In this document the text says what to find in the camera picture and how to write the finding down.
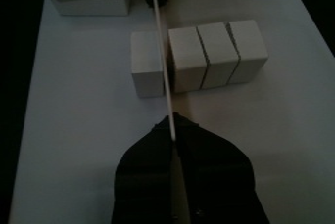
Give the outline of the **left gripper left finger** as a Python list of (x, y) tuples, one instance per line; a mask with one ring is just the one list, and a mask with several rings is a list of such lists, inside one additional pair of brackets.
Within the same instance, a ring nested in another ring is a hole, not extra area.
[(168, 117), (130, 146), (113, 177), (111, 224), (171, 224), (171, 154)]

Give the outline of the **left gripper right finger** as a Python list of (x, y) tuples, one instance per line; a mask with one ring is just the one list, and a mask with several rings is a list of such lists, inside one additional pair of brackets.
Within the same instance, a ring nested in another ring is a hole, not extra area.
[(174, 120), (191, 224), (269, 224), (247, 156), (176, 113)]

